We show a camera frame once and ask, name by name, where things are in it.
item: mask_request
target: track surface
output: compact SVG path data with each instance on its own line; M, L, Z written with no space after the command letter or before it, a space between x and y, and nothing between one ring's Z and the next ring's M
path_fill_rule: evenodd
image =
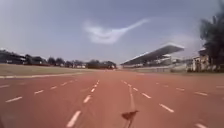
M0 128L224 128L222 76L99 71L0 79Z

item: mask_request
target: sky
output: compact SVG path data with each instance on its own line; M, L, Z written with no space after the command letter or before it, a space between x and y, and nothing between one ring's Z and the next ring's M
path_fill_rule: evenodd
M193 57L200 20L218 10L218 0L0 0L0 48L122 63L172 42Z

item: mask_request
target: stadium roof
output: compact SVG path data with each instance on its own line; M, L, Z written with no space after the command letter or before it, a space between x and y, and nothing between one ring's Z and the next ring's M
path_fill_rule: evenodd
M139 64L143 61L152 61L152 60L156 60L156 59L166 58L167 57L166 54L171 54L171 53L179 52L182 50L184 50L183 46L169 43L153 52L150 52L150 53L146 52L144 54L136 56L136 57L122 63L121 65Z

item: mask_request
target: grass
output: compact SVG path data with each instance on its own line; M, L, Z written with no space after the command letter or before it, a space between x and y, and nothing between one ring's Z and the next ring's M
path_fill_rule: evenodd
M89 72L89 71L93 71L93 70L72 69L72 68L62 68L62 67L0 64L0 76L67 74L67 73L79 73L79 72Z

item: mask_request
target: tree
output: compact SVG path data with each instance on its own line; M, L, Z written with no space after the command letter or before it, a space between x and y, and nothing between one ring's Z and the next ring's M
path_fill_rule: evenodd
M91 60L86 63L87 68L92 68L92 69L97 69L100 66L100 61L99 60Z
M224 4L221 1L220 8L212 21L202 20L200 26L200 37L205 40L209 62L216 67L219 67L224 58Z
M25 55L25 59L26 59L26 63L27 63L28 65L32 65L32 64L33 64L33 59L32 59L32 56L31 56L31 55L26 54L26 55Z
M71 68L71 67L73 67L73 63L71 61L66 61L65 67Z
M63 66L65 64L65 61L62 58L57 58L56 59L56 65L57 66Z
M75 60L73 63L74 63L74 66L82 66L84 64L84 62L80 60Z
M56 66L56 60L53 57L49 57L47 62L50 65Z

